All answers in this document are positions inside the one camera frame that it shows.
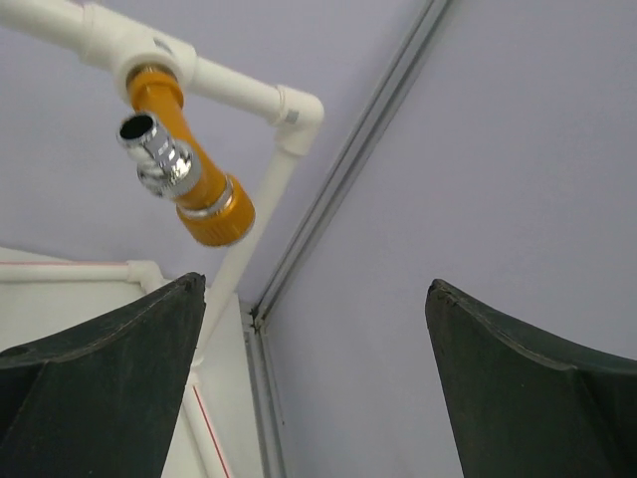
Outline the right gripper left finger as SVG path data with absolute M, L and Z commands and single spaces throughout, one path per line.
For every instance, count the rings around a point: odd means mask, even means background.
M 4 477 L 159 477 L 205 312 L 188 273 L 1 354 Z

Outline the orange faucet chrome knob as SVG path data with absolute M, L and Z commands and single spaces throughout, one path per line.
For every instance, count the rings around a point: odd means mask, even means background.
M 239 181 L 219 169 L 196 141 L 174 76 L 148 66 L 135 72 L 126 88 L 133 114 L 122 121 L 117 139 L 135 163 L 139 182 L 175 204 L 198 243 L 224 247 L 244 238 L 255 207 Z

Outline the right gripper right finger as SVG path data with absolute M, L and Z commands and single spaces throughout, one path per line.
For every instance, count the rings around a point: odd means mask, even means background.
M 633 477 L 636 362 L 436 279 L 425 318 L 466 477 Z

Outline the white PVC pipe frame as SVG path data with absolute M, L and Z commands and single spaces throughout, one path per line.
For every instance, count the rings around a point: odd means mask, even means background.
M 321 101 L 309 93 L 271 86 L 202 58 L 191 45 L 93 2 L 5 1 L 1 23 L 73 51 L 83 63 L 109 72 L 129 104 L 129 78 L 144 67 L 157 67 L 174 76 L 183 96 L 192 93 L 214 100 L 258 116 L 275 129 L 272 159 L 257 196 L 249 197 L 255 221 L 244 238 L 224 246 L 227 254 L 206 292 L 207 309 L 194 355 L 196 362 L 202 362 L 295 167 L 318 135 L 324 118 Z

